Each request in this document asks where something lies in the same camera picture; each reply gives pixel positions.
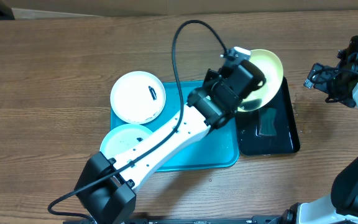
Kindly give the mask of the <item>yellow green plate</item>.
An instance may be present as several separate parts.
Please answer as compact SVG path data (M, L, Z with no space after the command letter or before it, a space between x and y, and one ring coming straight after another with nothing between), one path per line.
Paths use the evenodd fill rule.
M251 50L250 62L264 74L266 82L244 99L238 112L250 112L265 106L277 94L283 80L283 65L279 57L265 49Z

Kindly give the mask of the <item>dark green sponge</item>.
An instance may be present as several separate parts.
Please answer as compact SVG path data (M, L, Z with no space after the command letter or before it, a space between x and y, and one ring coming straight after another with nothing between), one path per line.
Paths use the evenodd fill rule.
M274 126L277 110L274 108L259 109L259 136L276 136L277 131Z

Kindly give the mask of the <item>light blue plate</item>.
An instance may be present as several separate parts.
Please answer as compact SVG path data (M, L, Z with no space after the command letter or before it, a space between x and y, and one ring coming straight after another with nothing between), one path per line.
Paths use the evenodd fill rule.
M107 159L123 153L148 138L153 132L143 125L123 124L112 129L104 137L99 151Z

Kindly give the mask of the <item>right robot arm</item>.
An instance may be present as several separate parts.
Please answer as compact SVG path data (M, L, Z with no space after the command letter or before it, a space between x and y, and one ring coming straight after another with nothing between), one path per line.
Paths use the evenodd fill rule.
M341 103L358 111L358 35L337 55L335 67L316 63L304 86L327 95L326 103ZM272 223L358 223L358 156L334 179L329 195L295 203Z

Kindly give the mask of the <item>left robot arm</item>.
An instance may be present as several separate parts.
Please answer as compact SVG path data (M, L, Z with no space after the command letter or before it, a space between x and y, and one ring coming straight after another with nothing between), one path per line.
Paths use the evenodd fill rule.
M138 145L110 159L102 152L93 155L75 189L94 221L122 223L134 211L145 181L179 151L223 127L267 76L256 60L227 61L214 80L194 89L182 109Z

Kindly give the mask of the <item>black plastic tray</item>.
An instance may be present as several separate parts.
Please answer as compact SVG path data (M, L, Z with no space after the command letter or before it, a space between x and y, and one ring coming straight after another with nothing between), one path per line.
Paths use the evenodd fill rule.
M262 108L274 108L277 110L274 121L277 135L258 135L260 108L255 111L241 113L235 118L240 153L245 156L259 156L298 152L300 150L300 140L286 78L283 79L281 87L274 98Z

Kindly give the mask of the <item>teal plastic tray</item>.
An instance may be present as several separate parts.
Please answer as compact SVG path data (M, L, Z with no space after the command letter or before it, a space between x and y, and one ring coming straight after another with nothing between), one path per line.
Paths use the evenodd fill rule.
M165 124L180 109L180 98L178 96L177 84L175 82L163 84L166 92L165 106L160 115L153 121L140 124L152 132ZM111 130L128 124L119 119L111 111ZM202 140L182 149L169 161L158 169L159 172L172 172L183 170L212 169L230 167L239 158L239 146L237 143L236 124L232 119L225 126L217 129Z

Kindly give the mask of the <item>white plate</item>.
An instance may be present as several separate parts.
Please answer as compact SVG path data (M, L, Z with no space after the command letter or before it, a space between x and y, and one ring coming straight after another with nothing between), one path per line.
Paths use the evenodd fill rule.
M162 82L153 74L133 71L121 76L110 93L111 109L126 123L145 124L162 112L166 92Z

